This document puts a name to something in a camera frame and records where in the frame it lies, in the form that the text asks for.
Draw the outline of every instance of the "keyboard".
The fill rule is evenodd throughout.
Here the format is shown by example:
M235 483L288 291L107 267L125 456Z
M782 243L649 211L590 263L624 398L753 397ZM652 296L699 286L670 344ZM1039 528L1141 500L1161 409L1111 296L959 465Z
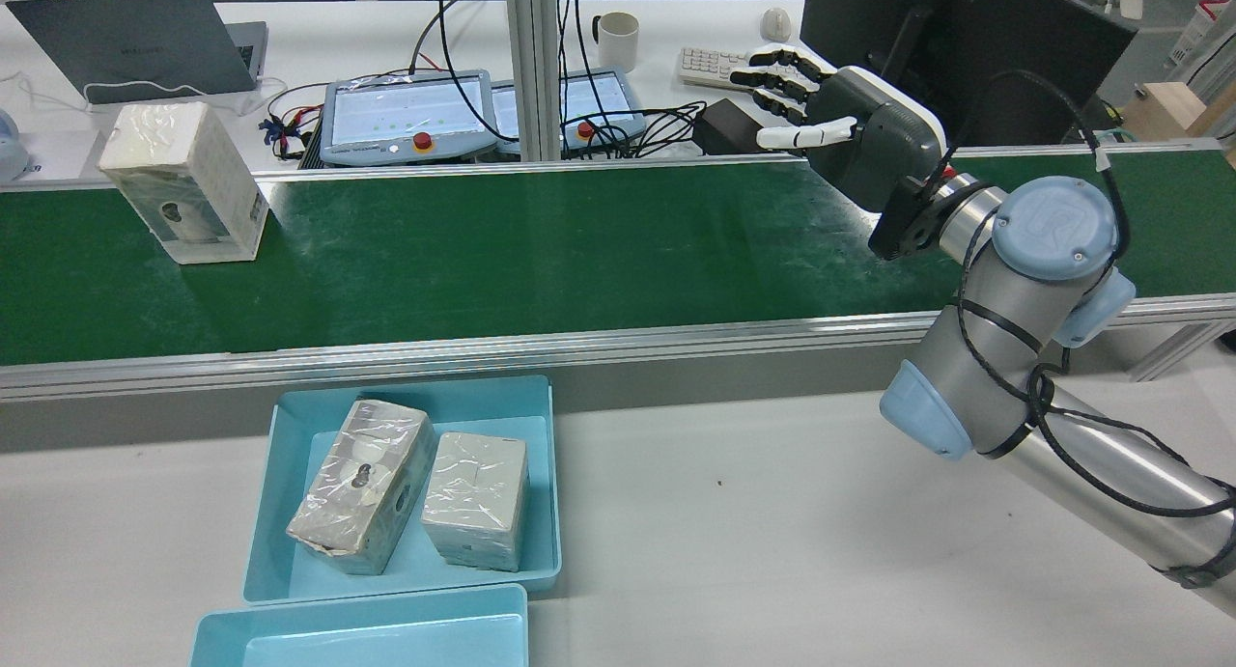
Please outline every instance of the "keyboard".
M679 79L693 86L750 91L751 88L729 83L729 72L734 68L747 68L747 54L698 47L684 47L679 52ZM760 68L768 73L777 73L781 78L797 78L800 82L806 82L802 73L798 73L794 65L772 64Z

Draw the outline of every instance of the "plastic wrap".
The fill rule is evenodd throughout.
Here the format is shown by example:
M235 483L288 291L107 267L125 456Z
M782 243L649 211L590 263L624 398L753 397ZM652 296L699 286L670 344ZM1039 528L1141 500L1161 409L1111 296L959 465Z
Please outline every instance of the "plastic wrap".
M444 434L421 526L450 563L518 571L528 446L493 435Z
M357 400L288 535L345 573L382 573L425 483L433 438L426 413Z
M256 257L266 198L209 105L126 105L99 170L177 263Z

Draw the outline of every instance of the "white mug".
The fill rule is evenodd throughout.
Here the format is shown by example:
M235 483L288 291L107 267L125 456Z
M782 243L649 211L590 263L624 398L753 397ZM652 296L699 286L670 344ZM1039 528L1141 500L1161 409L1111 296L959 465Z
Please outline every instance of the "white mug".
M617 65L627 73L635 69L639 20L630 12L613 11L593 16L592 38L601 52L601 65Z

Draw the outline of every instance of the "light blue plastic tray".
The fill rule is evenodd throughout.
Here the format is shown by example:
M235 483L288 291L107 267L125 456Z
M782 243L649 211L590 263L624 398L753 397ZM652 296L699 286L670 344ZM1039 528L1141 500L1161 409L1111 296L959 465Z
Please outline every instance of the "light blue plastic tray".
M519 571L450 566L420 526L415 510L381 576L349 576L313 556L284 529L358 398L405 404L429 414L438 435L466 431L528 443L528 495ZM297 602L519 583L552 587L562 568L554 469L554 410L548 378L483 378L420 384L300 390L279 398L271 421L266 479L245 573L245 602Z
M189 667L528 666L528 595L492 585L206 614Z

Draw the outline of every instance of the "white table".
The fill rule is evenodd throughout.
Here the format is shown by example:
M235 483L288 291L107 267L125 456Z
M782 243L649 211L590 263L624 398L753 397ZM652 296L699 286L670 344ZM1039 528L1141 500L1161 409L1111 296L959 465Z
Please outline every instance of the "white table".
M714 103L728 96L766 125L775 125L776 117L760 112L747 95L733 90L686 86L675 78L681 47L711 47L719 51L750 51L759 47L764 43L759 35L759 20L772 6L786 7L794 17L802 12L802 0L585 0L581 4L581 21L588 59L592 65L598 65L596 46L590 35L592 16L620 9L639 17L639 59L628 78L644 107L675 107L695 99ZM266 21L269 26L269 46L263 72L267 77L282 79L288 86L383 73L400 65L405 68L417 35L438 11L436 2L240 2L219 4L218 7L226 23ZM462 0L447 11L446 26L456 69L485 68L494 82L512 78L504 2ZM569 68L582 69L574 16L567 27ZM423 51L439 64L442 63L436 30L430 33ZM38 94L64 103L83 104L82 96L32 42L12 14L7 9L0 9L0 78L10 77L17 70L27 74ZM269 82L262 86L262 95L274 95L278 90L278 85ZM323 94L324 88L320 86L302 90L279 100L278 107L318 104L321 103ZM257 109L246 117L230 112L229 109L239 105L255 104L252 95L213 95L208 100L220 107L220 116L251 170L262 173L295 169L294 162L277 161L269 147L262 143L262 131L257 130L257 125L265 119L265 109ZM110 131L119 112L119 105L99 105L95 112L87 114L43 100L31 104L30 96L19 88L17 82L0 83L0 109L14 116L23 133ZM54 153L36 156L54 157ZM96 172L88 170L85 174L89 179L99 179Z
M948 463L880 420L869 389L895 353L779 363L854 394L672 404L681 364L556 384L562 404L644 389L666 405L559 413L565 567L530 604L533 663L1230 667L1229 616L1000 466ZM1236 479L1236 356L1185 363L1063 384ZM770 368L698 373L758 393ZM265 430L0 456L0 662L184 663L199 615L241 605Z

